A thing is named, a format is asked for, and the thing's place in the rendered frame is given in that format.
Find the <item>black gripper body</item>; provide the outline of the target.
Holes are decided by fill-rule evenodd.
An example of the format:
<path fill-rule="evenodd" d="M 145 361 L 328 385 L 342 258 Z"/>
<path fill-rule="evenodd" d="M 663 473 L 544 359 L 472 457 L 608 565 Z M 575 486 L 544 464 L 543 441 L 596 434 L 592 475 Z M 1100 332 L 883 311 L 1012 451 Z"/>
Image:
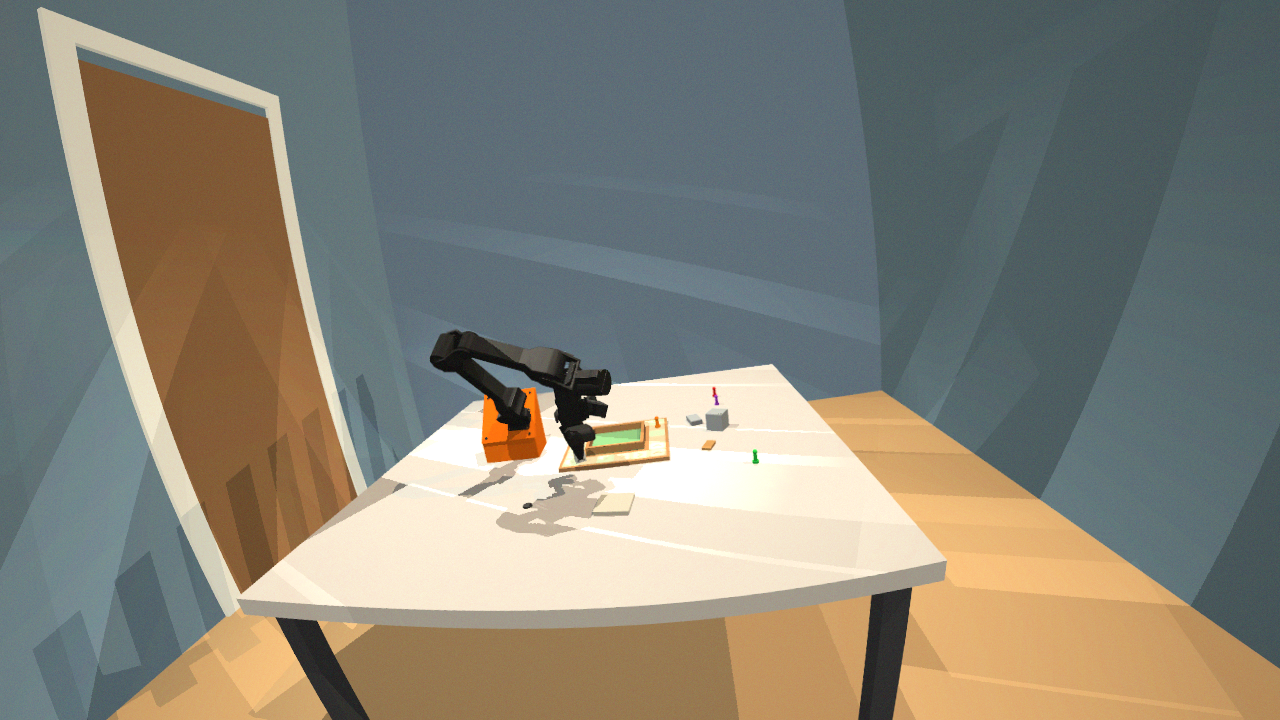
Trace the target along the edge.
<path fill-rule="evenodd" d="M 582 398 L 577 395 L 573 398 L 556 398 L 557 409 L 553 413 L 556 423 L 561 421 L 564 430 L 564 439 L 568 446 L 582 445 L 595 438 L 593 427 L 584 423 Z"/>

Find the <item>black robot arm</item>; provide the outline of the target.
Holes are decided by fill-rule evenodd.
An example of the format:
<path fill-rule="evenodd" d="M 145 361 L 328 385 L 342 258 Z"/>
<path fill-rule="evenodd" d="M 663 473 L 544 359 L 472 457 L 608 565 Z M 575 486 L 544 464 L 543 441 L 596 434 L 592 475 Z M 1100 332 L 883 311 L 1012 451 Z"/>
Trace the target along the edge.
<path fill-rule="evenodd" d="M 500 341 L 458 329 L 442 333 L 436 340 L 430 363 L 443 372 L 457 372 L 493 400 L 497 421 L 508 424 L 508 430 L 529 429 L 530 407 L 524 407 L 527 395 L 518 387 L 506 387 L 474 359 L 524 372 L 531 380 L 554 389 L 556 398 L 582 397 L 582 418 L 605 419 L 608 405 L 596 396 L 611 393 L 611 373 L 605 369 L 582 370 L 580 359 L 559 348 L 521 348 Z M 568 368 L 564 368 L 566 363 Z"/>

